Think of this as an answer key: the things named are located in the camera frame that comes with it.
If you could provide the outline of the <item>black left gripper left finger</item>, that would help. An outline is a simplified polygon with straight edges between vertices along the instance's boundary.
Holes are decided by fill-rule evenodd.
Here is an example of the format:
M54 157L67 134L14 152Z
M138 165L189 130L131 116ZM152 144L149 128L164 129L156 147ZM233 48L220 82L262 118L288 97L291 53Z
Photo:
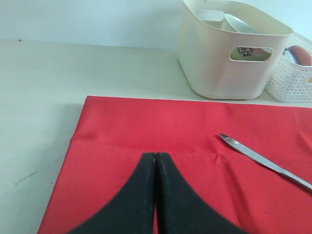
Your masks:
M144 153L118 193L70 234L152 234L156 155Z

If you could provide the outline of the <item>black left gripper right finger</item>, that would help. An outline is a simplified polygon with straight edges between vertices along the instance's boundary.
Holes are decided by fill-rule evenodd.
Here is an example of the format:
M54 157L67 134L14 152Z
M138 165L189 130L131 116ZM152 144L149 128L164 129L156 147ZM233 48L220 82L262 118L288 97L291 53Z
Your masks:
M188 184L168 153L156 154L155 205L159 234L245 234Z

